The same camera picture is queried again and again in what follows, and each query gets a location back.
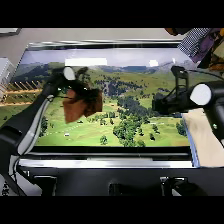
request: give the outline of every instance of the striped fabric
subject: striped fabric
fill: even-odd
[[[187,56],[195,56],[200,48],[201,40],[203,40],[210,30],[211,28],[192,29],[177,47]]]

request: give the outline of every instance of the sky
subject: sky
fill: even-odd
[[[178,48],[70,49],[27,51],[20,64],[65,62],[72,58],[106,58],[108,66],[157,66],[164,62],[190,60]]]

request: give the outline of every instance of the white circular joint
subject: white circular joint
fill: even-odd
[[[75,80],[75,72],[71,67],[65,67],[63,72],[67,80]]]
[[[211,89],[205,84],[198,84],[192,91],[190,99],[197,105],[204,106],[212,98]]]

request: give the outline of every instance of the landscape image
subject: landscape image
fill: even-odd
[[[52,69],[66,59],[104,58],[107,64],[88,66],[90,83],[103,91],[103,112],[66,124],[62,105],[66,89],[48,107],[37,146],[188,146],[180,113],[163,116],[152,110],[155,94],[175,87],[173,65],[196,69],[176,48],[74,49],[27,51],[9,85],[1,85],[0,125],[28,107],[40,94]],[[216,80],[190,74],[190,85]]]

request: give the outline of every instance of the screen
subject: screen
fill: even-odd
[[[87,63],[91,83],[103,91],[103,112],[65,124],[63,99],[55,98],[43,117],[37,146],[189,145],[179,113],[161,116],[152,111],[153,95],[167,95],[175,86],[173,65],[196,69],[176,48],[26,51],[1,99],[0,125],[29,106],[52,69],[64,67],[66,61],[74,69]],[[212,79],[190,77],[191,85]]]

